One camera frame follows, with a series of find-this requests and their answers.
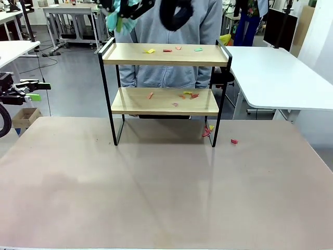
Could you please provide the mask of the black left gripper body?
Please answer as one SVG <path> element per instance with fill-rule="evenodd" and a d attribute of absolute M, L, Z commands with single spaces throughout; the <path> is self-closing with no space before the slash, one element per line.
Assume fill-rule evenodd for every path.
<path fill-rule="evenodd" d="M 22 105 L 25 93 L 16 88 L 10 73 L 1 72 L 1 102 L 6 105 Z"/>

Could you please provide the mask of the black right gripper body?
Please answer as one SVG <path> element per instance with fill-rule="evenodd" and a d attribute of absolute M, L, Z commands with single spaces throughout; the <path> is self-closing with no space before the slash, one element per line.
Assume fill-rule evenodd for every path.
<path fill-rule="evenodd" d="M 152 9 L 154 0 L 120 1 L 120 17 L 135 20 Z"/>

